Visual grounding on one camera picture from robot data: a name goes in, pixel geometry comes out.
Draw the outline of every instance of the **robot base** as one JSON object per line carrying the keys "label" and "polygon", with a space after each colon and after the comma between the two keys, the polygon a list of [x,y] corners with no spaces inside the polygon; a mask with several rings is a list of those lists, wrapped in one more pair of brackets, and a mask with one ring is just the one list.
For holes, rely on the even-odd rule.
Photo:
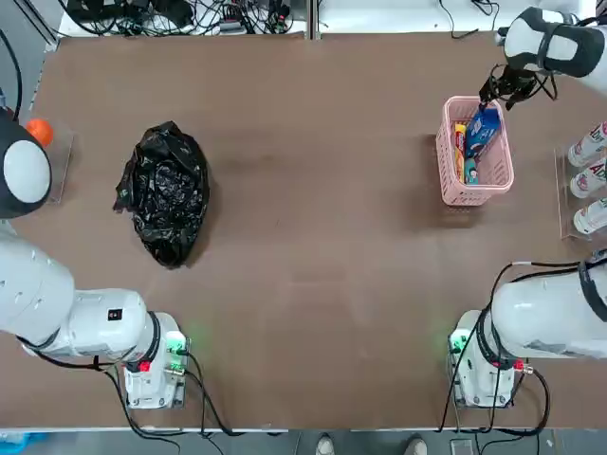
{"label": "robot base", "polygon": [[[455,366],[462,355],[462,350],[471,335],[472,328],[479,318],[479,310],[468,311],[457,323],[457,327],[449,336],[449,353],[447,356],[447,372],[451,382],[455,374]],[[453,383],[453,400],[457,408],[491,408],[495,396],[497,368],[483,357],[476,335],[472,337],[468,348],[463,353],[459,371]],[[514,386],[514,369],[499,372],[500,383],[497,391],[496,408],[505,408],[510,403]]]}
{"label": "robot base", "polygon": [[124,382],[131,409],[181,408],[185,396],[187,358],[176,355],[187,350],[187,338],[173,317],[155,313],[160,322],[160,344],[148,371],[131,373],[124,368]]}

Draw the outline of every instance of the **blue package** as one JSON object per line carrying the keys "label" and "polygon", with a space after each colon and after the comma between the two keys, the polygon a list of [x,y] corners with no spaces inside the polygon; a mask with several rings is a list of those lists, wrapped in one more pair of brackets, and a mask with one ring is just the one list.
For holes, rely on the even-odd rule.
{"label": "blue package", "polygon": [[466,185],[478,185],[478,171],[474,158],[464,161],[464,182]]}
{"label": "blue package", "polygon": [[466,158],[478,156],[499,129],[500,116],[497,109],[479,109],[466,128]]}

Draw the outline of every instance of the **black plastic bag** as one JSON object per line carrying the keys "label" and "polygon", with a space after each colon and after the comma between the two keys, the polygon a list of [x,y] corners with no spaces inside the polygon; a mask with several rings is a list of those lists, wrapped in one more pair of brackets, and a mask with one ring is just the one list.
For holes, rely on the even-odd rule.
{"label": "black plastic bag", "polygon": [[145,132],[116,187],[114,210],[133,213],[145,248],[168,268],[183,265],[209,204],[207,160],[172,121]]}

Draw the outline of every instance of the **clear acrylic stand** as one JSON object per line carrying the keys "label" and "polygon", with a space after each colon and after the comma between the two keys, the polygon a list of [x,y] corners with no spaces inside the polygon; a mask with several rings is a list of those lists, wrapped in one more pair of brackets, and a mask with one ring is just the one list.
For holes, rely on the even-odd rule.
{"label": "clear acrylic stand", "polygon": [[[579,232],[573,224],[573,216],[579,209],[588,207],[601,197],[607,197],[607,186],[590,194],[584,199],[574,196],[569,190],[569,182],[578,173],[583,171],[588,165],[576,168],[571,165],[567,158],[568,149],[557,148],[554,151],[555,171],[557,175],[557,197],[559,200],[559,219],[561,224],[561,238],[576,238],[588,242],[607,241],[607,227],[603,227],[592,234],[583,234]],[[592,164],[598,159],[606,156],[605,153],[597,154],[593,157]]]}
{"label": "clear acrylic stand", "polygon": [[46,121],[53,128],[53,140],[45,148],[52,175],[50,194],[46,202],[48,204],[60,204],[64,194],[69,158],[74,145],[74,133],[58,120],[46,119]]}

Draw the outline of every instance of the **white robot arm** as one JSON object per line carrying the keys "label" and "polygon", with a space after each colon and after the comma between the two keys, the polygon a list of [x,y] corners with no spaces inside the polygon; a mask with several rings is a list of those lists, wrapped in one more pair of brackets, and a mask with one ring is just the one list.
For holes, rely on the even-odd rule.
{"label": "white robot arm", "polygon": [[525,358],[607,358],[607,259],[568,268],[504,284],[460,318],[449,343],[452,365],[463,365],[453,369],[456,403],[489,408],[497,392],[507,406]]}
{"label": "white robot arm", "polygon": [[0,331],[31,354],[120,362],[131,408],[183,403],[187,339],[125,289],[79,291],[69,270],[19,238],[5,218],[44,204],[51,174],[40,144],[0,110]]}
{"label": "white robot arm", "polygon": [[607,16],[582,21],[573,14],[528,8],[498,30],[506,65],[480,91],[486,105],[506,100],[506,109],[539,90],[539,76],[563,74],[607,95]]}

